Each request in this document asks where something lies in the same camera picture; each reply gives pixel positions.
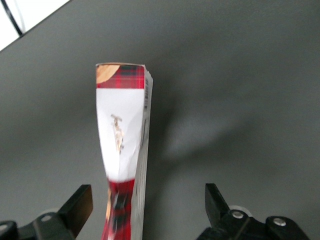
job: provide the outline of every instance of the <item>tartan packaging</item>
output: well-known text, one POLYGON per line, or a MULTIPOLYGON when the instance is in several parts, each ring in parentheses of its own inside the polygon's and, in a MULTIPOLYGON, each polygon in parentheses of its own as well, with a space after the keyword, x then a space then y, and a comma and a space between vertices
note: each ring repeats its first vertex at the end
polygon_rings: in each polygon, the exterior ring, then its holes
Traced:
POLYGON ((153 80, 144 65, 96 66, 96 110, 108 197, 101 240, 141 240, 153 80))

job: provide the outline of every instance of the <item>white label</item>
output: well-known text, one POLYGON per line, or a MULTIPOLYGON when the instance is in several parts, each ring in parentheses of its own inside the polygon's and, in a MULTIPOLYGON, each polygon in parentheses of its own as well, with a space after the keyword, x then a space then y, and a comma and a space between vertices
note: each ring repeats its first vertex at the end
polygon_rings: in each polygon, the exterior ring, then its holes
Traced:
POLYGON ((124 182, 135 178, 144 97, 144 89, 96 89, 100 146, 105 173, 111 181, 124 182))

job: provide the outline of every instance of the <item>gray table surface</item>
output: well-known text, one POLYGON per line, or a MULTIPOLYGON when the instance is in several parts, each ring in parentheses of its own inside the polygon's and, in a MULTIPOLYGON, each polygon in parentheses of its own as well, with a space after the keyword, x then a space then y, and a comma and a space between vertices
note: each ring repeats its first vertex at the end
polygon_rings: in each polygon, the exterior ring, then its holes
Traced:
POLYGON ((72 0, 0 52, 0 218, 92 184, 78 239, 100 239, 95 64, 132 62, 154 79, 144 239, 194 240, 205 183, 320 239, 319 26, 317 0, 72 0))

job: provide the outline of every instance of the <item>screw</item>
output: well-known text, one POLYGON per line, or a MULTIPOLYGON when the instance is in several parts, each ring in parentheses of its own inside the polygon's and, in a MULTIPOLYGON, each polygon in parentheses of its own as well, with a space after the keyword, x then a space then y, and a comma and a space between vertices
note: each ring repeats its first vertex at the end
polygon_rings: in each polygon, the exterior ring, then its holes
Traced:
POLYGON ((7 227, 8 227, 7 224, 2 224, 2 225, 0 225, 0 231, 5 230, 7 227))
POLYGON ((48 220, 50 220, 51 219, 51 216, 50 215, 45 215, 43 218, 41 218, 41 221, 42 222, 46 222, 46 221, 48 221, 48 220))
POLYGON ((286 225, 286 221, 283 220, 283 219, 281 219, 281 218, 278 218, 278 217, 276 217, 275 219, 273 219, 273 222, 274 222, 274 224, 276 224, 276 225, 278 225, 278 226, 281 226, 281 227, 283 227, 283 226, 286 225))
POLYGON ((239 211, 233 211, 232 216, 236 219, 242 219, 244 217, 244 215, 239 211))

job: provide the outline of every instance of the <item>barcode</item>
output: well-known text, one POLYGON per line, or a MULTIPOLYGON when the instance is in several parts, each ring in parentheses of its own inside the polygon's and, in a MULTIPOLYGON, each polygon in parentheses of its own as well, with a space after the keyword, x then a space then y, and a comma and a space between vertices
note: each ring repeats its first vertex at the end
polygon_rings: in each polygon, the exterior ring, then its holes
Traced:
POLYGON ((148 98, 149 98, 149 81, 145 78, 144 81, 144 109, 148 108, 148 98))

